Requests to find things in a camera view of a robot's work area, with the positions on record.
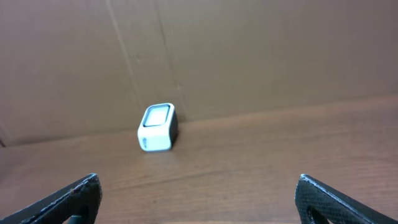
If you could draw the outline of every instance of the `cardboard wall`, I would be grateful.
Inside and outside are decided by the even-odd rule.
[[[4,0],[7,146],[398,92],[395,0]]]

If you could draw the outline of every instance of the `brown cardboard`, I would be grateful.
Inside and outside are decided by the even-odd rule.
[[[2,1],[6,145],[390,95],[398,2]]]
[[[5,145],[117,131],[138,107],[104,1],[2,1]]]

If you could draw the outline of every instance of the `small white box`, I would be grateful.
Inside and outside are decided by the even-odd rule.
[[[170,150],[177,133],[178,121],[174,105],[162,103],[146,109],[137,135],[141,148],[154,152]]]

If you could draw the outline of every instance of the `wood grain surface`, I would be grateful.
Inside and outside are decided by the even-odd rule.
[[[306,173],[398,218],[398,95],[184,123],[170,152],[136,132],[0,149],[0,217],[96,172],[97,223],[299,223]]]

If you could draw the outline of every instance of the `brown table surface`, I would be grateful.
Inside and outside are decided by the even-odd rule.
[[[96,172],[97,223],[299,223],[306,173],[397,219],[397,146],[398,96],[385,96],[184,123],[155,154],[136,131],[8,147],[0,217]]]

